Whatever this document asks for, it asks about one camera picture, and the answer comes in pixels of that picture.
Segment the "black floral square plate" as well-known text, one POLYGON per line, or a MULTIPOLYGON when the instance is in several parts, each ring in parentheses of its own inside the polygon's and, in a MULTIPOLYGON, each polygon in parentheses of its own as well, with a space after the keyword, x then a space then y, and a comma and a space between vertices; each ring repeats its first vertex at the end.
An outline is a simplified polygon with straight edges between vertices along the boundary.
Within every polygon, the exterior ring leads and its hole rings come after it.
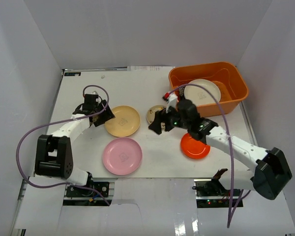
POLYGON ((185 87, 180 87, 178 89, 178 92, 179 92, 180 97, 184 97, 184 90, 185 90, 185 87))

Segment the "cream round plate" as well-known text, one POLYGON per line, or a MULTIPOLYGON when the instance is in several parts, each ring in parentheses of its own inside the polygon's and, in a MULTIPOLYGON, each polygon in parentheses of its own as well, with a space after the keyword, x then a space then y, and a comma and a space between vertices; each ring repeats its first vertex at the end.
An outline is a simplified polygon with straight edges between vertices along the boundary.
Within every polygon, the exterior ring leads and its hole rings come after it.
POLYGON ((203 88, 199 88, 197 86, 186 86, 184 88, 184 97, 185 99, 192 101, 194 105, 202 106, 208 104, 215 104, 215 101, 210 94, 213 95, 216 101, 220 101, 221 92, 215 83, 205 79, 195 79, 189 82, 189 84, 199 85, 209 91, 208 93, 203 88))

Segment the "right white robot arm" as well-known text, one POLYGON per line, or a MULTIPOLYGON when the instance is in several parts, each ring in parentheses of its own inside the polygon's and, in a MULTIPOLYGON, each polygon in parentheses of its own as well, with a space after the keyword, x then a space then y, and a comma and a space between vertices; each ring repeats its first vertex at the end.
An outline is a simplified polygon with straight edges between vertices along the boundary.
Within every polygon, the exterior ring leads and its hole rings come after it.
POLYGON ((274 200, 292 179, 292 172, 282 150, 254 146, 236 136, 230 136, 216 122, 201 117, 196 106, 188 99, 176 106, 168 104, 157 111, 148 126, 156 134, 173 128, 187 130, 195 140, 219 149, 244 164, 252 173, 252 189, 268 200, 274 200))

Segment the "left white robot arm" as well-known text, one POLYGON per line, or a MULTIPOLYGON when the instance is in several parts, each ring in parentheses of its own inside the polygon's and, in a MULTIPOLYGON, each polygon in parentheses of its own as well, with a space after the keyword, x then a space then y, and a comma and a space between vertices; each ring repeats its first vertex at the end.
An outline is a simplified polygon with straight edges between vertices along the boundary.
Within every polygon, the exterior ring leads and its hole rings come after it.
POLYGON ((54 177, 77 185, 83 196, 94 191, 89 181, 90 173, 74 166, 72 144, 91 126, 98 127, 114 119, 108 101, 94 94, 84 95, 84 103, 72 113, 70 121, 49 135, 41 135, 37 140, 34 171, 37 175, 54 177))

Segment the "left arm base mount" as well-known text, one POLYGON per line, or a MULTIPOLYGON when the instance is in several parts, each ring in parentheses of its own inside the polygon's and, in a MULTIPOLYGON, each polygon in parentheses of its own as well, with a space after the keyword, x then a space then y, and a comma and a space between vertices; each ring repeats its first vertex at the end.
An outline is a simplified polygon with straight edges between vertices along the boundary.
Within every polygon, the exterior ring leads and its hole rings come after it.
POLYGON ((70 200, 86 200, 93 197, 100 198, 98 192, 104 197, 109 196, 110 183, 108 181, 93 181, 88 189, 82 189, 74 185, 70 185, 65 191, 65 197, 70 200))

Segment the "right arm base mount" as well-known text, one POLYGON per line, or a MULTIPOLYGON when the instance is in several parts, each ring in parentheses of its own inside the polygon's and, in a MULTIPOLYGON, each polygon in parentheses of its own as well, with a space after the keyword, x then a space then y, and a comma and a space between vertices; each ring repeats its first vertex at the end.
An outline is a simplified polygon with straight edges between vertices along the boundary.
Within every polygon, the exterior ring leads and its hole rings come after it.
POLYGON ((222 175, 228 169, 220 169, 212 178, 194 179, 197 208, 228 208, 230 203, 230 190, 223 187, 220 182, 222 175))

